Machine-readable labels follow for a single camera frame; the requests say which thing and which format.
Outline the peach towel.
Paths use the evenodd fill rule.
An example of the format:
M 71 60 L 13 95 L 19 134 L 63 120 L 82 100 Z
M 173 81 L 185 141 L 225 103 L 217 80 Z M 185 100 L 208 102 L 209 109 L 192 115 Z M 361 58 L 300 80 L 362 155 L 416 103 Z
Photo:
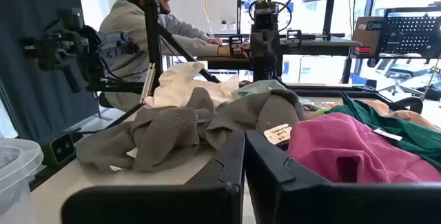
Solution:
M 349 99 L 330 103 L 328 106 L 326 114 L 347 114 L 373 129 L 382 128 L 389 133 L 400 133 L 402 130 L 416 132 L 421 128 L 441 133 L 441 128 L 434 126 L 421 114 L 410 110 L 391 112 L 389 106 L 379 100 Z

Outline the silver aluminium bar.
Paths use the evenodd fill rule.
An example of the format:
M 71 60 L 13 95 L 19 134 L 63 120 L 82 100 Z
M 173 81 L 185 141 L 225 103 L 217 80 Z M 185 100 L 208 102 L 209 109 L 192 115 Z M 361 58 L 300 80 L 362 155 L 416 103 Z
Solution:
M 141 97 L 140 97 L 140 101 L 139 103 L 142 104 L 144 103 L 144 99 L 150 94 L 151 89 L 152 89 L 152 85 L 153 85 L 153 80 L 154 80 L 154 75 L 155 75 L 155 67 L 156 64 L 155 63 L 150 63 L 149 67 L 147 69 L 147 74 L 145 77 L 145 81 L 143 84 L 143 90 L 141 92 Z

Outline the black mounted device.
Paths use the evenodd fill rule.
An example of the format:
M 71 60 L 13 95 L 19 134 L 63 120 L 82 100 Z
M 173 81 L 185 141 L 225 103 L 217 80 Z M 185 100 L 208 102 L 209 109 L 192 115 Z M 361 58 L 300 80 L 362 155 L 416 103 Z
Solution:
M 99 32 L 85 25 L 80 8 L 58 8 L 57 18 L 44 28 L 40 37 L 20 40 L 23 54 L 37 59 L 40 70 L 61 71 L 73 93 L 80 86 L 71 65 L 77 64 L 89 92 L 140 91 L 139 83 L 126 83 L 116 76 L 107 61 L 137 54 L 139 46 L 125 32 Z

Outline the white table mat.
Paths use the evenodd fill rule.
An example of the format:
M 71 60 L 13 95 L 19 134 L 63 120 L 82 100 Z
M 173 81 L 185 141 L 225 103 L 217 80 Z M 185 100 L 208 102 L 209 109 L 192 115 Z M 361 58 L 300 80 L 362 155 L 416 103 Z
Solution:
M 62 224 L 62 205 L 70 196 L 89 187 L 182 185 L 199 172 L 217 151 L 208 145 L 202 145 L 183 164 L 158 172 L 121 170 L 106 173 L 75 159 L 31 192 L 37 224 Z M 242 224 L 251 223 L 253 217 L 244 176 Z

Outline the large dark gray towel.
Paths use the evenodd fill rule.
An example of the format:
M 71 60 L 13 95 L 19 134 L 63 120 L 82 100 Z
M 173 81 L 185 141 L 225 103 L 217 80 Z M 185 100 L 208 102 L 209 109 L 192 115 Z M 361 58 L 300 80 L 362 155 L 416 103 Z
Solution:
M 102 172 L 117 169 L 158 172 L 183 164 L 206 143 L 214 104 L 204 88 L 194 88 L 184 107 L 141 108 L 126 121 L 85 137 L 76 157 Z

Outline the light teal towel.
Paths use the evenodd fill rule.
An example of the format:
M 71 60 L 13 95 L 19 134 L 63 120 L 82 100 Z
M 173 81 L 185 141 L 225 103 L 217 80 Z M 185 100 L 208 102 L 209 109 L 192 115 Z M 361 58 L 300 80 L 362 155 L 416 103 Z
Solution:
M 255 83 L 247 84 L 243 87 L 240 87 L 237 90 L 232 91 L 231 95 L 233 96 L 234 99 L 239 99 L 244 96 L 248 96 L 251 94 L 259 94 L 273 89 L 286 90 L 287 88 L 279 81 L 275 79 L 270 79 L 270 80 L 262 80 L 262 81 L 257 81 Z M 313 102 L 311 102 L 308 99 L 298 97 L 298 100 L 306 110 L 316 111 L 320 108 L 319 106 L 315 105 Z

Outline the clear plastic bin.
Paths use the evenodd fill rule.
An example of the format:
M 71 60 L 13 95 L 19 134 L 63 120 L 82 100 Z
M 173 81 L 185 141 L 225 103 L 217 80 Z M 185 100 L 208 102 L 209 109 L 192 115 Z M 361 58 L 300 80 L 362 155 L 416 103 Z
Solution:
M 36 224 L 29 183 L 42 161 L 38 143 L 0 138 L 0 224 Z

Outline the dark green towel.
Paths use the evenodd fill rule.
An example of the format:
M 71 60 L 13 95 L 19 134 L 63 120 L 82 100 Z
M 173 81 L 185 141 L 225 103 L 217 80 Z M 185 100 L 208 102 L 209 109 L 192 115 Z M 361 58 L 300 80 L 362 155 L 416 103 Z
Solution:
M 343 104 L 325 110 L 325 114 L 347 114 L 372 130 L 380 129 L 388 134 L 399 136 L 401 140 L 392 141 L 392 145 L 418 155 L 441 172 L 441 132 L 410 121 L 382 116 L 362 101 L 351 99 L 345 93 L 341 96 Z

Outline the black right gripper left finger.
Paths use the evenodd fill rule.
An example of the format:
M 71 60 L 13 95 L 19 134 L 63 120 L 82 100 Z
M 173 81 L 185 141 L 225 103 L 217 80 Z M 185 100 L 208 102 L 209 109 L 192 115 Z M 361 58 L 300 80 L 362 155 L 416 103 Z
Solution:
M 234 131 L 182 185 L 96 186 L 70 196 L 62 224 L 242 224 L 245 134 Z

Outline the white towel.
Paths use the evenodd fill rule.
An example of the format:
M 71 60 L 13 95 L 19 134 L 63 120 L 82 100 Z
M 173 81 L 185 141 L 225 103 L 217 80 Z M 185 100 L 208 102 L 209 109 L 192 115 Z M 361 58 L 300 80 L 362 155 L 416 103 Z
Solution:
M 203 68 L 204 65 L 200 62 L 186 62 L 169 67 L 158 78 L 159 86 L 153 91 L 153 95 L 143 99 L 144 104 L 151 108 L 183 107 L 189 101 L 194 88 L 207 90 L 215 108 L 232 101 L 232 92 L 239 89 L 238 75 L 230 76 L 220 83 L 194 79 Z

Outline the black perforated stand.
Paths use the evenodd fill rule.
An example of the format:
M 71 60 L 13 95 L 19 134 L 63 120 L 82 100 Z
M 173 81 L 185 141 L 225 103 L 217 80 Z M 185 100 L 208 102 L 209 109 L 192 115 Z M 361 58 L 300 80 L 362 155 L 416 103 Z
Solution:
M 388 8 L 375 57 L 437 59 L 441 55 L 441 6 Z

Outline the small dark gray towel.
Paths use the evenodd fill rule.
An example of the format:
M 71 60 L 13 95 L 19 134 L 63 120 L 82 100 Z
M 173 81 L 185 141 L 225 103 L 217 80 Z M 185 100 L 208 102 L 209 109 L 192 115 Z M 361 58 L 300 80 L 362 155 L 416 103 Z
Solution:
M 219 149 L 234 131 L 254 130 L 262 134 L 305 119 L 298 95 L 291 90 L 275 89 L 220 105 L 205 130 L 205 138 Z

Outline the cardboard box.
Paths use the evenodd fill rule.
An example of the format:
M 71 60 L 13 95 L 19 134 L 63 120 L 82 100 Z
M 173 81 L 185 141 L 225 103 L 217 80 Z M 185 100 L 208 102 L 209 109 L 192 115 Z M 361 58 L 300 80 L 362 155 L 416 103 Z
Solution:
M 355 48 L 352 50 L 353 54 L 366 55 L 372 57 L 376 53 L 377 44 L 380 38 L 382 29 L 383 17 L 359 17 L 356 21 L 356 27 L 353 32 L 353 40 L 361 43 L 359 47 L 370 47 L 370 54 L 355 53 Z

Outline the magenta towel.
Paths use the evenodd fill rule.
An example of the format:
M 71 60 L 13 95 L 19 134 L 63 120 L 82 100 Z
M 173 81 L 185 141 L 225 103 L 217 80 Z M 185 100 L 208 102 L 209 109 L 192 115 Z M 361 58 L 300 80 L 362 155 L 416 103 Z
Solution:
M 334 183 L 441 183 L 441 172 L 359 120 L 331 113 L 294 125 L 288 155 Z

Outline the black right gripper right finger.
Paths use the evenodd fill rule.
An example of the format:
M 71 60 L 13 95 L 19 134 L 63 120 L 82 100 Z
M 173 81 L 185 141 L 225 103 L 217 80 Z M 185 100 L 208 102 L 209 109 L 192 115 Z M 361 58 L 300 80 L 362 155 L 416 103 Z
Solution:
M 441 224 L 441 183 L 332 183 L 253 130 L 244 165 L 256 224 Z

